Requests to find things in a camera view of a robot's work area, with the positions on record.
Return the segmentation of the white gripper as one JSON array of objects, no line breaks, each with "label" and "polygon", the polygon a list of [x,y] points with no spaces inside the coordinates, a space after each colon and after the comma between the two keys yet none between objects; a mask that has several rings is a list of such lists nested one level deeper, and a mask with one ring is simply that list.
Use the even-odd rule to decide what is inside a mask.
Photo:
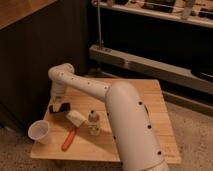
[{"label": "white gripper", "polygon": [[61,101],[66,93],[66,86],[53,82],[51,87],[51,98],[54,101],[52,108],[54,112],[58,112],[62,106]]}]

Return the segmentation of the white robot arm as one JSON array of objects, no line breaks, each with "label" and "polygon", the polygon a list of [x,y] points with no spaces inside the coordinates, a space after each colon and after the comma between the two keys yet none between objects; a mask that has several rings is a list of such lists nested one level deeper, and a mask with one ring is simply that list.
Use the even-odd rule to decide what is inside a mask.
[{"label": "white robot arm", "polygon": [[106,83],[74,74],[74,67],[51,67],[51,98],[59,101],[68,86],[105,104],[123,171],[169,171],[138,90],[126,81]]}]

